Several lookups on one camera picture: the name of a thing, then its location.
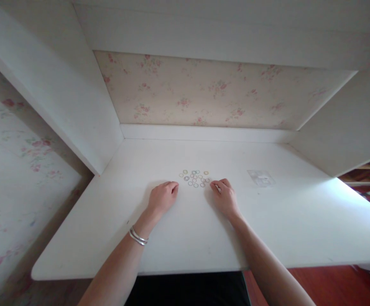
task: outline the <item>left hand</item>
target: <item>left hand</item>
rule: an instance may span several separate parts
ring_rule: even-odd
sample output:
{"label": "left hand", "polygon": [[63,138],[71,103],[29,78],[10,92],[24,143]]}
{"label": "left hand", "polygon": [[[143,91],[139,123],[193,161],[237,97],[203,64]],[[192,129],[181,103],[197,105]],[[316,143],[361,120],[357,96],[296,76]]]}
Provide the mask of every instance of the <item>left hand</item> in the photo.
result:
{"label": "left hand", "polygon": [[162,217],[175,203],[179,184],[168,181],[155,187],[150,194],[147,209]]}

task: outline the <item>white shelf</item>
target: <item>white shelf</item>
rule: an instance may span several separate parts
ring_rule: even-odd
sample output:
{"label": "white shelf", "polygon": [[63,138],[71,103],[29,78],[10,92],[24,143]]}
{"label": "white shelf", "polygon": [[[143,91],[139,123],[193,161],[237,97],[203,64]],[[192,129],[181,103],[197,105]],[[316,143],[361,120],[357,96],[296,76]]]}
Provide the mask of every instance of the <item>white shelf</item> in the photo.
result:
{"label": "white shelf", "polygon": [[[245,269],[209,188],[178,175],[208,170],[228,178],[244,216],[286,267],[370,263],[370,203],[309,164],[286,144],[125,139],[96,176],[32,270],[35,280],[91,278],[148,202],[150,190],[178,180],[174,207],[156,226],[140,274]],[[259,188],[246,170],[267,170]]]}

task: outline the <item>small plastic packet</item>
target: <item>small plastic packet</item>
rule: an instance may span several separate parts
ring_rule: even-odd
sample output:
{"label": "small plastic packet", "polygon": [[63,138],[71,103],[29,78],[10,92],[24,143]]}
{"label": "small plastic packet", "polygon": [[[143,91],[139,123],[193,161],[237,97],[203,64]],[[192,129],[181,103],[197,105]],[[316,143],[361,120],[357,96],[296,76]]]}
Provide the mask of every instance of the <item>small plastic packet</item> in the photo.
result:
{"label": "small plastic packet", "polygon": [[248,174],[259,187],[273,187],[276,182],[271,177],[269,172],[264,170],[248,170]]}

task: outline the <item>forearm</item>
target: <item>forearm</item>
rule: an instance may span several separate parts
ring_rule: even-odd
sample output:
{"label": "forearm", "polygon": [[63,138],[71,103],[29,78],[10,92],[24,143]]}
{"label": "forearm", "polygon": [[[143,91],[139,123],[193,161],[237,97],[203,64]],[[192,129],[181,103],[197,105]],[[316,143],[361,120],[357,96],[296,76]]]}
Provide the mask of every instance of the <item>forearm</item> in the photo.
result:
{"label": "forearm", "polygon": [[297,280],[254,233],[243,217],[230,218],[249,267],[270,306],[315,305]]}
{"label": "forearm", "polygon": [[[159,216],[146,210],[134,230],[148,239],[158,220]],[[127,233],[94,277],[79,306],[124,305],[134,286],[143,251],[144,246]]]}

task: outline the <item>floral wallpaper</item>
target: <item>floral wallpaper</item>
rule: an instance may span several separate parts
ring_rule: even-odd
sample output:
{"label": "floral wallpaper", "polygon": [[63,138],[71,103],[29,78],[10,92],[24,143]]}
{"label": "floral wallpaper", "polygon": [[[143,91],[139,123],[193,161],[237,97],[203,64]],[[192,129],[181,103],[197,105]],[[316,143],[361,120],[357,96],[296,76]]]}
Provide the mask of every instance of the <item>floral wallpaper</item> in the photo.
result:
{"label": "floral wallpaper", "polygon": [[0,305],[75,305],[87,281],[30,271],[92,173],[0,73]]}
{"label": "floral wallpaper", "polygon": [[94,52],[121,123],[296,130],[353,71]]}

